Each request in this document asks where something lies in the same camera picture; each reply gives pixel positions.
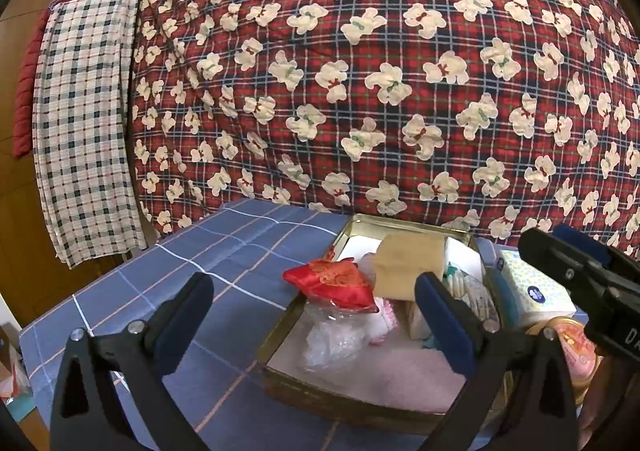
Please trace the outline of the right hand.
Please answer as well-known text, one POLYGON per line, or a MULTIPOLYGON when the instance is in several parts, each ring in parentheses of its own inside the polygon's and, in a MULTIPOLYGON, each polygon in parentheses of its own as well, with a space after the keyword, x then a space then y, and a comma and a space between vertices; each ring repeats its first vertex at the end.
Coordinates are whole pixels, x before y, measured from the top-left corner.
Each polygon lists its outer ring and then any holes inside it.
POLYGON ((580 447, 583 447, 602 422, 613 412, 626 393, 634 374, 632 364, 620 358, 604 357, 587 390, 578 417, 580 447))

